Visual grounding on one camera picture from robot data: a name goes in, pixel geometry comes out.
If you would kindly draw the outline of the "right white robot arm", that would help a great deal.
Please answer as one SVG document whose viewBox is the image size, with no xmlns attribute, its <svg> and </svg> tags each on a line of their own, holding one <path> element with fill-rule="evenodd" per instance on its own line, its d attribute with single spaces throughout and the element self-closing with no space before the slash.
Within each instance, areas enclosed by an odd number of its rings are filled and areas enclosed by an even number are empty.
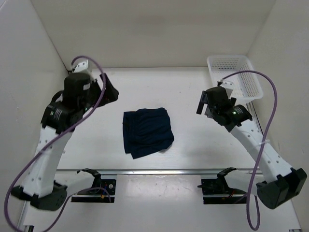
<svg viewBox="0 0 309 232">
<path fill-rule="evenodd" d="M 275 209 L 297 196 L 306 179 L 306 172 L 294 169 L 266 141 L 252 115 L 236 98 L 230 82 L 204 90 L 197 114 L 205 114 L 231 133 L 258 165 L 262 177 L 253 179 L 251 193 L 269 209 Z"/>
</svg>

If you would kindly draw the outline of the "aluminium rail front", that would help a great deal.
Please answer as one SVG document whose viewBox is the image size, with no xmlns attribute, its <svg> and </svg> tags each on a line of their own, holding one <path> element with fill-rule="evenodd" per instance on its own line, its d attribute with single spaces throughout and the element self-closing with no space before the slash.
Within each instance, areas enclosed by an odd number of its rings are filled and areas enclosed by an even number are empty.
<svg viewBox="0 0 309 232">
<path fill-rule="evenodd" d="M 168 175 L 168 174 L 193 174 L 193 175 L 204 175 L 204 174 L 217 174 L 223 169 L 98 169 L 97 171 L 103 175 Z M 253 169 L 238 169 L 245 173 L 252 173 Z M 56 174 L 75 174 L 78 170 L 74 169 L 59 169 Z"/>
</svg>

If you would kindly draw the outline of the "white plastic mesh basket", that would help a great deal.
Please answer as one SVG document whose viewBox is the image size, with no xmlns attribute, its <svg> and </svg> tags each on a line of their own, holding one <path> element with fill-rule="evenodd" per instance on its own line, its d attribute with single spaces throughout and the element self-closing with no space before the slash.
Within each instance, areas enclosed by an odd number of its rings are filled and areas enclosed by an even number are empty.
<svg viewBox="0 0 309 232">
<path fill-rule="evenodd" d="M 227 78 L 228 82 L 234 84 L 231 94 L 237 99 L 238 104 L 247 104 L 263 97 L 263 91 L 257 75 L 249 72 L 253 66 L 244 55 L 216 55 L 207 57 L 207 65 L 214 86 L 222 78 L 239 71 L 239 73 Z"/>
</svg>

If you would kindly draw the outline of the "white front cover board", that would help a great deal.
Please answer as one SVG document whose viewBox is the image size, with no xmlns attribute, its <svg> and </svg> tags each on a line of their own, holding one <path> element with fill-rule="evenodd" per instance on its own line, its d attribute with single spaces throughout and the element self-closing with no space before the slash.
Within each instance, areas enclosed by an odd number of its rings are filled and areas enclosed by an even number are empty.
<svg viewBox="0 0 309 232">
<path fill-rule="evenodd" d="M 198 175 L 119 175 L 113 203 L 30 207 L 24 224 L 52 232 L 248 232 L 244 204 L 205 205 Z"/>
</svg>

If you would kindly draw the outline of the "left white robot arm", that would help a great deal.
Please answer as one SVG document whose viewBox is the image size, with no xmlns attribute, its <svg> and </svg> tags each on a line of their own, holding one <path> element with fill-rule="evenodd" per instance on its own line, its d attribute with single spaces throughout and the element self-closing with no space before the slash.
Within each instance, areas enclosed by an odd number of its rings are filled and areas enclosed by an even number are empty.
<svg viewBox="0 0 309 232">
<path fill-rule="evenodd" d="M 64 89 L 54 95 L 42 116 L 35 160 L 27 165 L 22 183 L 9 190 L 12 196 L 39 210 L 56 211 L 69 196 L 80 191 L 97 193 L 101 188 L 101 176 L 96 170 L 84 168 L 74 175 L 56 174 L 77 125 L 96 108 L 118 99 L 119 92 L 105 72 L 100 74 L 102 86 L 92 76 L 92 64 L 94 61 L 83 57 L 64 79 Z"/>
</svg>

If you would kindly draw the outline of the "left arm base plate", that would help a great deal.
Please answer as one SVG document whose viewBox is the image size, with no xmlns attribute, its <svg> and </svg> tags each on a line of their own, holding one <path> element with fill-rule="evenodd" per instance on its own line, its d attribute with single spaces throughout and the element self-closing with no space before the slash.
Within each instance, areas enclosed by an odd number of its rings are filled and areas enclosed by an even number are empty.
<svg viewBox="0 0 309 232">
<path fill-rule="evenodd" d="M 117 177 L 102 175 L 100 182 L 94 184 L 91 190 L 78 192 L 71 197 L 72 203 L 114 203 Z"/>
</svg>

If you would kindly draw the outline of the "navy blue shorts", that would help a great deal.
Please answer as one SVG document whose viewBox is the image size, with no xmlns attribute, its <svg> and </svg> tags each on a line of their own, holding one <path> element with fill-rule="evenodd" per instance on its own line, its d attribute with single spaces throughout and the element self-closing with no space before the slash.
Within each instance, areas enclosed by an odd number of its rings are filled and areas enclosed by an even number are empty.
<svg viewBox="0 0 309 232">
<path fill-rule="evenodd" d="M 122 125 L 124 150 L 133 159 L 166 150 L 174 141 L 165 108 L 124 112 Z"/>
</svg>

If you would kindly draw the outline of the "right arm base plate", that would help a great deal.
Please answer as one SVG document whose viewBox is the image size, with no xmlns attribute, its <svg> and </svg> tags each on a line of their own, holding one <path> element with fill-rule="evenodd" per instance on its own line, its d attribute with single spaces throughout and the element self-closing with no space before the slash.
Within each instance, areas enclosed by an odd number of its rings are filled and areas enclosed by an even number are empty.
<svg viewBox="0 0 309 232">
<path fill-rule="evenodd" d="M 198 188 L 202 189 L 203 204 L 246 204 L 246 193 L 240 189 L 222 190 L 216 179 L 202 178 Z"/>
</svg>

